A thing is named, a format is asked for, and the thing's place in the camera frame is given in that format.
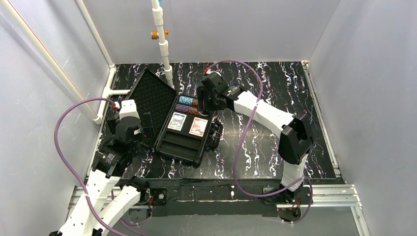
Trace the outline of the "red playing card box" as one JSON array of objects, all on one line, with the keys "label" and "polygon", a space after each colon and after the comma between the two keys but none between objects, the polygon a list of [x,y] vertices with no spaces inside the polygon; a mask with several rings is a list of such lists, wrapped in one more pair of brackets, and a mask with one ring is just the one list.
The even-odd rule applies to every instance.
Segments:
[{"label": "red playing card box", "polygon": [[207,124],[208,124],[207,119],[194,117],[191,128],[189,130],[189,134],[203,137]]}]

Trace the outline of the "black poker set case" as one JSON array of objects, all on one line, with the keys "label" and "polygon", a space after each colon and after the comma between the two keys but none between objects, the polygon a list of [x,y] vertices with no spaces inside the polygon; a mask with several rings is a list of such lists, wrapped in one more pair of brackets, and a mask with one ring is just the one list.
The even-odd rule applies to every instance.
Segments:
[{"label": "black poker set case", "polygon": [[197,168],[204,152],[218,147],[223,125],[215,113],[199,114],[196,97],[177,94],[150,70],[139,74],[127,98],[136,105],[144,149]]}]

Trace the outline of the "blue playing card box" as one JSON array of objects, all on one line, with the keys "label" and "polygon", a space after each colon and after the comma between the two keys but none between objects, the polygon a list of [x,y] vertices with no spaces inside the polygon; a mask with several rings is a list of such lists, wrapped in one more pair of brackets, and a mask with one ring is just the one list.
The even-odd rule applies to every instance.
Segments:
[{"label": "blue playing card box", "polygon": [[185,123],[186,117],[187,117],[186,114],[174,112],[168,123],[167,128],[176,130],[176,131],[181,131]]}]

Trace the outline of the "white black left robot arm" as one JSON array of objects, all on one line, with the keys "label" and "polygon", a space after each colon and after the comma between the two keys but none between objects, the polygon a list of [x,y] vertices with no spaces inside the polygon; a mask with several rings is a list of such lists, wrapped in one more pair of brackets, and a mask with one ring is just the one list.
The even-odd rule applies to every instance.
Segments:
[{"label": "white black left robot arm", "polygon": [[51,232],[52,236],[106,236],[112,232],[122,235],[113,226],[141,197],[148,192],[149,182],[137,177],[131,178],[121,189],[119,194],[106,204],[113,188],[120,180],[120,175],[105,168],[91,171],[85,182],[64,157],[58,142],[58,132],[64,115],[59,118],[54,130],[56,150],[64,165],[79,181],[82,194],[75,204],[66,222],[59,230]]}]

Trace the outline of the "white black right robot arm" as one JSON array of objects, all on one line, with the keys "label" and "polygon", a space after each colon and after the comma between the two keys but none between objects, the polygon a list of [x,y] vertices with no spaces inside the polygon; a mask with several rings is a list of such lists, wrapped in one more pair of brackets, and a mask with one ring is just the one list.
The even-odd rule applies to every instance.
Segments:
[{"label": "white black right robot arm", "polygon": [[227,84],[220,73],[214,71],[206,73],[197,92],[200,113],[230,109],[248,116],[250,121],[258,122],[279,137],[278,154],[283,159],[279,188],[271,193],[247,195],[292,201],[303,188],[305,163],[314,144],[307,115],[295,116],[280,110],[239,84]]}]

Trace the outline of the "blue poker chip stack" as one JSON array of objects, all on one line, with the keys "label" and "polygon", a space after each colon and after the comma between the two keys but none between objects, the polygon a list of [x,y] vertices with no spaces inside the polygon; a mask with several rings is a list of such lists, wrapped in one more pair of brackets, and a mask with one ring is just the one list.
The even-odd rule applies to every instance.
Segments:
[{"label": "blue poker chip stack", "polygon": [[194,98],[188,97],[188,96],[180,96],[179,97],[179,103],[184,104],[184,105],[188,105],[188,106],[193,105],[193,100],[194,100]]}]

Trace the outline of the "white pvc pipe pole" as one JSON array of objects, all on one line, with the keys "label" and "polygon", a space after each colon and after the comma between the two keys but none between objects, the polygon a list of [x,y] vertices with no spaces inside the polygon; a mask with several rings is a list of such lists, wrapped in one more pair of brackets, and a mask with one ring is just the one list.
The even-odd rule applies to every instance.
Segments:
[{"label": "white pvc pipe pole", "polygon": [[167,83],[170,87],[174,88],[173,84],[173,74],[172,74],[172,67],[169,62],[169,46],[168,40],[166,39],[165,31],[163,28],[163,8],[160,6],[158,0],[151,0],[152,4],[152,14],[154,23],[156,25],[156,31],[159,40],[159,49],[161,56],[163,58],[164,64],[164,74],[167,80]]}]

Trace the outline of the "white pipe frame left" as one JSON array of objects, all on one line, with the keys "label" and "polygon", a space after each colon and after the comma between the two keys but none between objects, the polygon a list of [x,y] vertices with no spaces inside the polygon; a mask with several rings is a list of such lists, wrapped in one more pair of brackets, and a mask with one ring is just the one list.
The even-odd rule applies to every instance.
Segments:
[{"label": "white pipe frame left", "polygon": [[116,65],[84,0],[2,0],[0,9],[70,96],[110,98]]}]

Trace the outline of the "aluminium rail frame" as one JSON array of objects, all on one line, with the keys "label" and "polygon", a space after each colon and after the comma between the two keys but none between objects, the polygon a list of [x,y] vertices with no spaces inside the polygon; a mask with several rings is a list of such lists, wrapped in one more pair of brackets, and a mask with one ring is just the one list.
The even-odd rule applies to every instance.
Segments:
[{"label": "aluminium rail frame", "polygon": [[[304,113],[308,116],[315,142],[304,173],[311,179],[313,195],[308,196],[305,188],[301,193],[301,207],[307,207],[309,200],[313,201],[313,208],[361,205],[354,186],[344,183],[329,149],[304,63],[249,62],[238,65],[224,62],[214,69],[227,82],[244,85],[254,94],[259,92],[258,79],[262,79],[262,98],[267,103],[296,115]],[[249,192],[277,185],[283,172],[278,136],[253,122],[242,144],[238,164],[233,167],[240,134],[248,118],[229,110],[219,111],[215,117],[224,127],[220,144],[216,149],[204,152],[199,167],[140,148],[138,156],[122,174],[120,183],[137,176],[148,180],[152,189],[164,189],[166,204],[162,206],[159,200],[153,202],[156,217],[193,214],[276,217],[278,212],[274,205],[251,198],[235,187],[233,172],[237,171],[240,185]]]}]

